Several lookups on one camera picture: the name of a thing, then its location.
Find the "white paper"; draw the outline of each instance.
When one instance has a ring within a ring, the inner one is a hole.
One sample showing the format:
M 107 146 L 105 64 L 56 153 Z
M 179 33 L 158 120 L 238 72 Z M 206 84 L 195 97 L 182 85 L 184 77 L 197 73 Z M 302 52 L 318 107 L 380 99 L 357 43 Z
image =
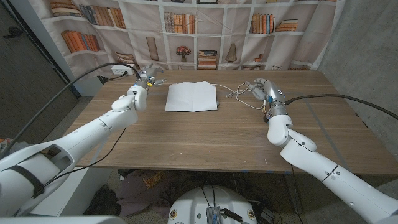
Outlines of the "white paper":
M 167 93 L 166 111 L 197 112 L 217 110 L 216 87 L 206 81 L 172 84 Z

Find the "black strap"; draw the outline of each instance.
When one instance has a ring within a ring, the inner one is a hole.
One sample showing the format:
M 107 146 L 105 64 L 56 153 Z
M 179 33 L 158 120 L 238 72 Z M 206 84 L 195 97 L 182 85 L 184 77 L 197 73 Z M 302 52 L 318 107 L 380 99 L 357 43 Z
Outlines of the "black strap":
M 40 194 L 43 193 L 44 191 L 44 185 L 40 182 L 40 180 L 33 175 L 33 173 L 29 172 L 29 170 L 19 166 L 19 165 L 14 165 L 6 170 L 13 170 L 17 172 L 20 175 L 23 175 L 29 182 L 33 185 L 34 190 L 33 190 L 33 198 L 36 198 Z

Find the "wooden table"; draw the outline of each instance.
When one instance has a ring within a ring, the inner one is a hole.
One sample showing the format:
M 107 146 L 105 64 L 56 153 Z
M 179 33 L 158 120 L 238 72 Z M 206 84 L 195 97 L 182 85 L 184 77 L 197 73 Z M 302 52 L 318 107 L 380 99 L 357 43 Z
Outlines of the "wooden table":
M 320 72 L 244 72 L 219 70 L 166 70 L 159 78 L 167 83 L 149 90 L 147 109 L 127 128 L 113 152 L 96 167 L 127 169 L 217 170 L 235 172 L 290 172 L 280 156 L 281 148 L 267 140 L 263 112 L 252 109 L 227 89 L 217 87 L 218 110 L 196 113 L 166 112 L 170 84 L 217 83 L 233 90 L 244 81 L 265 78 L 284 91 L 286 99 L 300 95 L 338 93 Z M 113 101 L 126 94 L 133 76 L 108 82 L 72 124 L 68 133 L 111 109 Z M 239 96 L 261 106 L 250 92 Z M 342 98 L 298 100 L 287 106 L 293 129 L 308 136 L 317 151 L 356 174 L 398 174 L 398 165 L 373 133 Z M 79 163 L 88 165 L 102 158 L 121 134 L 109 137 L 103 148 L 94 148 Z

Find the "potted flowers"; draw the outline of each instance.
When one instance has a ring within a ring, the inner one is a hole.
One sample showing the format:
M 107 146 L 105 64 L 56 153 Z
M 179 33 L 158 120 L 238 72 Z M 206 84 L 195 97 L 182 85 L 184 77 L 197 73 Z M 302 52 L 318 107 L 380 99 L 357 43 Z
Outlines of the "potted flowers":
M 182 56 L 181 62 L 187 62 L 187 58 L 185 56 L 190 53 L 191 53 L 191 50 L 187 46 L 177 47 L 176 54 Z

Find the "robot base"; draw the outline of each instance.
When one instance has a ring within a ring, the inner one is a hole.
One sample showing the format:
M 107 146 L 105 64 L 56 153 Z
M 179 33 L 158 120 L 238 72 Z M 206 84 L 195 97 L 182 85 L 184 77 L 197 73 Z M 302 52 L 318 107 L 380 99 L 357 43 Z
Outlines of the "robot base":
M 188 223 L 203 223 L 207 224 L 206 208 L 208 207 L 206 198 L 211 207 L 220 207 L 220 209 L 227 208 L 232 212 L 240 215 L 245 224 L 257 223 L 256 218 L 250 218 L 249 212 L 253 211 L 251 204 L 238 193 L 225 187 L 211 186 L 195 188 L 183 196 L 181 196 L 172 205 L 169 213 L 168 224 L 188 224 Z M 233 220 L 230 217 L 221 218 L 222 224 L 238 224 L 240 222 Z

